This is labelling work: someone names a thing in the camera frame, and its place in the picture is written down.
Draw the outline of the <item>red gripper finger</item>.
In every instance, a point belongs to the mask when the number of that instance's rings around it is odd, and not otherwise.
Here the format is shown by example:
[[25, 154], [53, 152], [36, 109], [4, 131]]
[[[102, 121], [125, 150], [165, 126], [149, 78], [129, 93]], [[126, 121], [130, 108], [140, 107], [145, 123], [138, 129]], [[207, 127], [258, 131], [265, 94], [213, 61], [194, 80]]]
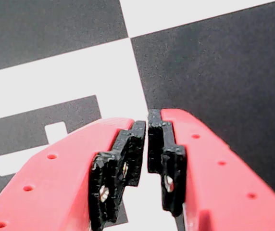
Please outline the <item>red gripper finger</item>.
[[99, 119], [31, 157], [0, 193], [0, 231], [101, 231], [138, 186], [145, 121]]
[[275, 192], [205, 124], [174, 108], [148, 121], [148, 171], [186, 230], [275, 231]]

